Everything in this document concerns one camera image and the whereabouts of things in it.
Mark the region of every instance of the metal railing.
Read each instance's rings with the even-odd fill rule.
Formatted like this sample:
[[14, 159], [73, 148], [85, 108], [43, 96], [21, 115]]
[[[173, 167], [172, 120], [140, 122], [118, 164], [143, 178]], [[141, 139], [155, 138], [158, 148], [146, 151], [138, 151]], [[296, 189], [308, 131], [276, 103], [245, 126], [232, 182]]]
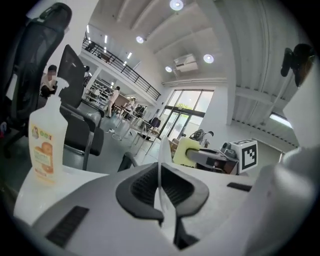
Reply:
[[117, 71], [122, 73], [130, 81], [134, 82], [147, 94], [149, 94], [153, 99], [157, 100], [161, 95], [155, 88], [153, 88], [146, 80], [144, 80], [137, 72], [135, 72], [131, 67], [125, 64], [124, 61], [119, 59], [117, 56], [113, 55], [111, 52], [105, 50], [102, 46], [97, 43], [85, 38], [82, 42], [82, 48], [87, 52], [97, 56], [99, 59], [103, 60], [105, 63], [109, 64]]

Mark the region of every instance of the ceiling light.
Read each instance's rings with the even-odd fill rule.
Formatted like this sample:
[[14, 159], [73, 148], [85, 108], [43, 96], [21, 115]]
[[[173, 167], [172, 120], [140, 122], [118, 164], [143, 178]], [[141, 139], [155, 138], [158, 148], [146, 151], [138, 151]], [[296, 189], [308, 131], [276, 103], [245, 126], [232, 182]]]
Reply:
[[206, 54], [203, 56], [203, 60], [206, 62], [206, 63], [212, 63], [215, 61], [214, 57], [210, 54]]
[[281, 123], [281, 124], [283, 124], [283, 125], [285, 125], [285, 126], [288, 126], [288, 127], [292, 128], [291, 124], [286, 119], [284, 119], [282, 116], [279, 116], [277, 114], [273, 114], [272, 113], [270, 115], [270, 118], [275, 120], [275, 121], [277, 121], [277, 122], [279, 122], [279, 123]]
[[170, 8], [175, 11], [180, 11], [184, 7], [184, 3], [181, 0], [171, 0]]
[[172, 71], [172, 68], [169, 67], [169, 66], [166, 66], [166, 67], [165, 67], [165, 70], [170, 73], [170, 72]]
[[139, 44], [142, 44], [144, 42], [144, 39], [141, 37], [141, 36], [137, 36], [136, 37], [136, 41], [139, 43]]

